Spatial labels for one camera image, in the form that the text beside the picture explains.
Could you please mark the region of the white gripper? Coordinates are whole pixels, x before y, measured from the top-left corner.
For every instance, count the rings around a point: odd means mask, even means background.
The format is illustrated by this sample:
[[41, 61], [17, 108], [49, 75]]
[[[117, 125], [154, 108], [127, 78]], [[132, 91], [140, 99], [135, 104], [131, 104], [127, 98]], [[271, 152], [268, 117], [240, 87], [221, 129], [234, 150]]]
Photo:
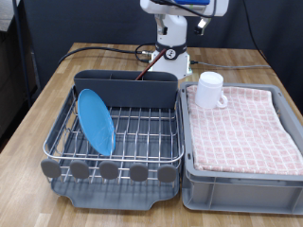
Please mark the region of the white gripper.
[[[140, 0], [140, 7], [150, 14], [170, 14], [183, 16], [201, 16], [195, 27], [196, 35], [203, 36], [205, 29], [214, 16], [224, 16], [229, 0]], [[166, 35], [168, 28], [164, 25], [164, 15], [156, 16], [157, 33]]]

